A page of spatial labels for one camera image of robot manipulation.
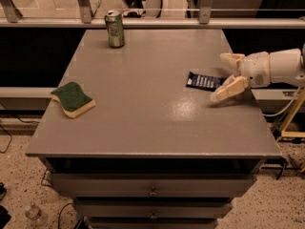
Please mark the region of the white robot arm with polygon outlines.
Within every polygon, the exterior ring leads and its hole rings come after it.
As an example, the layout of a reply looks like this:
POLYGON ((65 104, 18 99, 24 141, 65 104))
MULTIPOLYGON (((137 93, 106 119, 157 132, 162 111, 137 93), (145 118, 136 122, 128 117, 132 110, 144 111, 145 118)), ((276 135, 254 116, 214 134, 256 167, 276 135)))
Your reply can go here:
POLYGON ((213 103, 243 93, 248 87, 263 88, 274 83, 303 87, 305 83, 304 53, 300 49, 279 52, 220 54, 223 63, 237 72, 230 75, 210 97, 213 103))

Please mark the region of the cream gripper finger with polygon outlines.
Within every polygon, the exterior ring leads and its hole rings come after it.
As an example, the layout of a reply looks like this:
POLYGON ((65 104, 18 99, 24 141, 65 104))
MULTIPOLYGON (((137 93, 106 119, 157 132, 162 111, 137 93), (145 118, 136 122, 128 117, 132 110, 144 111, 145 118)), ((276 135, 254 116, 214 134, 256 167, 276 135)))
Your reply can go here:
POLYGON ((244 76, 230 75, 221 86, 219 86, 210 96, 212 103, 221 102, 230 97, 243 93, 249 86, 248 80, 244 76))
POLYGON ((243 53, 228 53, 223 52, 220 54, 220 59, 223 63, 229 65, 238 74, 241 74, 241 62, 244 60, 245 55, 243 53))

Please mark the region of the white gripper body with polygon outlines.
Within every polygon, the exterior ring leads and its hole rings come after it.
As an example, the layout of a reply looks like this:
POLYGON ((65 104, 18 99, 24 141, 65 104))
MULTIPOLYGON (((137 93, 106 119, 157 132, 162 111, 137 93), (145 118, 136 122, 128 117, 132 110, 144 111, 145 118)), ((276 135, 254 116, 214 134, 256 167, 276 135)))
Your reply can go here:
POLYGON ((271 84, 270 56, 267 52, 252 53, 239 63, 240 73, 251 88, 267 87, 271 84))

